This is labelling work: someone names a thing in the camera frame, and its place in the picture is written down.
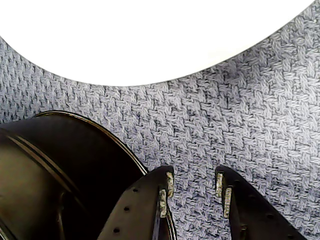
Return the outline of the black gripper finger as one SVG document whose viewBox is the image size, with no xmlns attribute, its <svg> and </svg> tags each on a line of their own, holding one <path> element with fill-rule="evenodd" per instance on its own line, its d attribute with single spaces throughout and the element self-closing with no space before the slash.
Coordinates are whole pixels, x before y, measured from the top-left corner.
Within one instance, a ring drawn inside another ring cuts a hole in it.
<svg viewBox="0 0 320 240">
<path fill-rule="evenodd" d="M 160 166 L 127 188 L 115 204 L 99 240 L 175 240 L 168 206 L 174 192 L 174 168 Z"/>
<path fill-rule="evenodd" d="M 248 181 L 227 166 L 215 169 L 216 196 L 233 240 L 304 240 Z"/>
</svg>

